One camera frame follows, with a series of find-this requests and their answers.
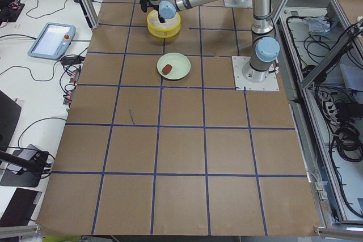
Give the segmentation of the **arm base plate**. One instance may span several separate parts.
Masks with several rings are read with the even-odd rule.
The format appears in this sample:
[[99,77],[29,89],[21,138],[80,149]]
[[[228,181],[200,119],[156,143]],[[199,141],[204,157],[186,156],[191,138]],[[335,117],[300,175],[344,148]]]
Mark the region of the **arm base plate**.
[[280,90],[273,63],[267,71],[255,71],[250,56],[232,56],[235,89],[238,91],[277,92]]
[[225,7],[244,9],[252,8],[252,0],[224,0],[223,2]]

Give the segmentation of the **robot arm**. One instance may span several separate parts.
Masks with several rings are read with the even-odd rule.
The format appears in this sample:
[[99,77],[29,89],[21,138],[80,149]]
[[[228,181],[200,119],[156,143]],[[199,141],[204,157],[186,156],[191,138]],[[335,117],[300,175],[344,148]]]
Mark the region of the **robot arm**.
[[251,24],[252,45],[249,47],[251,57],[243,66],[242,75],[252,83],[265,81],[280,51],[272,19],[272,0],[140,0],[140,5],[142,11],[146,11],[149,7],[155,9],[159,21],[164,23],[167,19],[174,18],[180,11],[217,1],[234,10],[238,27]]

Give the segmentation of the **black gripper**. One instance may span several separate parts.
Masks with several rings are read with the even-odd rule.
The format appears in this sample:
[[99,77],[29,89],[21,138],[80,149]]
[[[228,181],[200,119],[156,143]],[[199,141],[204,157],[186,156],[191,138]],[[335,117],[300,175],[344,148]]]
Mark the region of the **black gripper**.
[[[159,11],[159,3],[161,0],[140,0],[140,6],[142,12],[147,12],[148,8],[152,8],[155,11]],[[158,17],[160,23],[165,23],[165,19]]]

